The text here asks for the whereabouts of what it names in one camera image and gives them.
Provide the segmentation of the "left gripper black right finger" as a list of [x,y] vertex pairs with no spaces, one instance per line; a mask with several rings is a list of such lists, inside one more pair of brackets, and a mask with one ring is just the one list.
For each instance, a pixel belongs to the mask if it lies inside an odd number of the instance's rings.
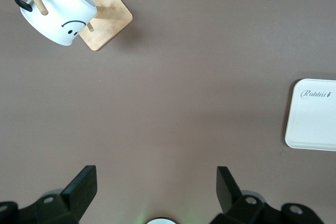
[[282,224],[280,211],[257,196],[243,194],[226,166],[217,167],[216,194],[222,213],[209,224]]

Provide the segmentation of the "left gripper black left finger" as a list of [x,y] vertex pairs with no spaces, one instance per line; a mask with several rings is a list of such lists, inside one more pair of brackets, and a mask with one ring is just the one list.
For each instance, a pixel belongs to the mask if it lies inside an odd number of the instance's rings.
[[19,224],[79,224],[97,193],[97,170],[85,166],[60,192],[46,194],[19,210]]

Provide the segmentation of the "white smiley mug black handle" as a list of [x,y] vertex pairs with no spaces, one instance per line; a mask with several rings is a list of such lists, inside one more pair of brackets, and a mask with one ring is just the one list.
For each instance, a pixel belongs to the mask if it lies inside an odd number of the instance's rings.
[[33,0],[14,1],[32,27],[63,46],[70,46],[97,13],[93,0],[41,0],[47,15],[40,13]]

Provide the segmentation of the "cream rectangular rabbit tray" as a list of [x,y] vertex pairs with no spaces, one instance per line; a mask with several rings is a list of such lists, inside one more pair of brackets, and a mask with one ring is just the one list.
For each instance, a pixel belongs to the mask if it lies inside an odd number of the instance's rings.
[[285,142],[336,152],[336,80],[302,79],[294,85]]

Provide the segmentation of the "wooden mug rack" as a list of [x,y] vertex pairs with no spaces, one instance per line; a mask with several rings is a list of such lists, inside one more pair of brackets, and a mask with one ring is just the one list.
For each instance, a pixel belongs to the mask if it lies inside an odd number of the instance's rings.
[[[42,15],[48,11],[41,0],[33,0]],[[79,33],[88,47],[97,51],[133,20],[133,15],[121,0],[93,0],[97,13]]]

